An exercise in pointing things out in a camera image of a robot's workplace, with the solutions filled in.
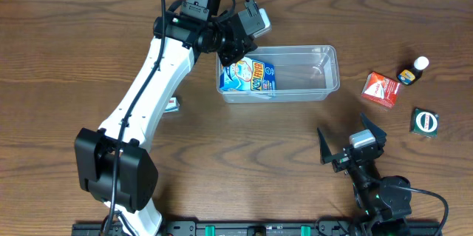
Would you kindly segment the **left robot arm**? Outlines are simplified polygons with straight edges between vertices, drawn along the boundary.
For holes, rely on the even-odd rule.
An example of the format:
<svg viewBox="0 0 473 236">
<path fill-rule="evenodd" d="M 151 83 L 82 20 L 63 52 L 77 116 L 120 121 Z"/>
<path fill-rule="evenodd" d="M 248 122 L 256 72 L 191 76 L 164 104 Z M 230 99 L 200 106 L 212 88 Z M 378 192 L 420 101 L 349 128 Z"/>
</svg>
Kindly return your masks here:
<svg viewBox="0 0 473 236">
<path fill-rule="evenodd" d="M 256 49 L 270 31 L 268 14 L 254 0 L 241 11 L 220 9 L 221 0 L 176 0 L 162 4 L 140 72 L 112 114 L 96 130 L 82 129 L 74 142 L 82 190 L 106 204 L 99 226 L 73 226 L 74 235 L 156 235 L 162 217 L 152 195 L 158 171 L 150 157 L 157 125 L 180 82 L 203 53 L 224 66 Z"/>
</svg>

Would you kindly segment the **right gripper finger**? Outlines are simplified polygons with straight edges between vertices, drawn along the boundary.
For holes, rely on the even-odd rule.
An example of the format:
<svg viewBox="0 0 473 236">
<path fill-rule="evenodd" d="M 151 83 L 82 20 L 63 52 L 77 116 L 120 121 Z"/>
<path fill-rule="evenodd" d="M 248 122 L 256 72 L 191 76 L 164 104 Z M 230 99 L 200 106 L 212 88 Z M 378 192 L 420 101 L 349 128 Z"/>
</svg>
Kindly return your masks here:
<svg viewBox="0 0 473 236">
<path fill-rule="evenodd" d="M 319 146 L 320 146 L 320 162 L 322 165 L 332 162 L 332 153 L 330 148 L 324 138 L 322 131 L 317 128 L 317 133 L 319 137 Z"/>
<path fill-rule="evenodd" d="M 387 134 L 380 127 L 376 126 L 364 113 L 361 113 L 361 122 L 368 129 L 377 141 L 385 141 Z"/>
</svg>

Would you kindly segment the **blue fever patch box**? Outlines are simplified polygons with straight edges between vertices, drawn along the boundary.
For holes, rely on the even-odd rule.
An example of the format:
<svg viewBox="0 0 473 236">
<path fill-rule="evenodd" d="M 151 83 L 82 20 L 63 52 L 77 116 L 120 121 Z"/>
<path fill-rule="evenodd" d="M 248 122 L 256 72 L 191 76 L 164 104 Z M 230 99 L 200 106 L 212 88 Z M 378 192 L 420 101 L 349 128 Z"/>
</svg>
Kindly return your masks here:
<svg viewBox="0 0 473 236">
<path fill-rule="evenodd" d="M 272 64 L 244 57 L 228 67 L 220 67 L 222 91 L 272 91 L 276 73 Z"/>
</svg>

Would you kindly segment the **red white medicine box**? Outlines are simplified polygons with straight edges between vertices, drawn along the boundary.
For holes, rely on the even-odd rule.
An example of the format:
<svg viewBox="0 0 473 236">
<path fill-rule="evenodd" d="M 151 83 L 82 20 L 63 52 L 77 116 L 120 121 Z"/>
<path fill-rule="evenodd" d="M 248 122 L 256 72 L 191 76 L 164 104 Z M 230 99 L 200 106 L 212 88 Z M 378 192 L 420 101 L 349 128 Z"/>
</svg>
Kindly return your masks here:
<svg viewBox="0 0 473 236">
<path fill-rule="evenodd" d="M 393 108 L 397 101 L 400 86 L 401 84 L 397 81 L 372 72 L 367 76 L 367 82 L 361 92 L 361 97 L 384 107 Z"/>
</svg>

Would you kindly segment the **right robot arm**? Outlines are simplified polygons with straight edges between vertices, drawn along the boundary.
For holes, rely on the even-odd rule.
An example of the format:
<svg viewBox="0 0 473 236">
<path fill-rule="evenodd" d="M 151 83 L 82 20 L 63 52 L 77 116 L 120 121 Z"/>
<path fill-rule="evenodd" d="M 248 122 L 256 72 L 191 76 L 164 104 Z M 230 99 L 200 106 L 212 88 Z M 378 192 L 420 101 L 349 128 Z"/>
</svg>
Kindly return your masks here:
<svg viewBox="0 0 473 236">
<path fill-rule="evenodd" d="M 349 145 L 333 154 L 320 129 L 317 130 L 320 161 L 334 172 L 350 176 L 358 207 L 365 216 L 348 226 L 350 235 L 407 235 L 406 216 L 412 213 L 410 182 L 402 176 L 380 176 L 375 160 L 384 154 L 387 134 L 365 114 L 364 129 L 349 137 Z"/>
</svg>

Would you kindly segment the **white blue medicine box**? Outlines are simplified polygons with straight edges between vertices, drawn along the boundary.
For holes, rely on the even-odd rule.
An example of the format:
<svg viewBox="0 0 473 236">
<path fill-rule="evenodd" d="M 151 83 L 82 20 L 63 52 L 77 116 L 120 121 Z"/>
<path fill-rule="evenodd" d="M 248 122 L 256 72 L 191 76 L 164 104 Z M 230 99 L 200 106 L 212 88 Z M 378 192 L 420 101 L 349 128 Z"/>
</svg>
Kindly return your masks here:
<svg viewBox="0 0 473 236">
<path fill-rule="evenodd" d="M 177 98 L 172 97 L 170 98 L 164 112 L 178 112 L 180 108 L 180 104 L 177 100 Z"/>
</svg>

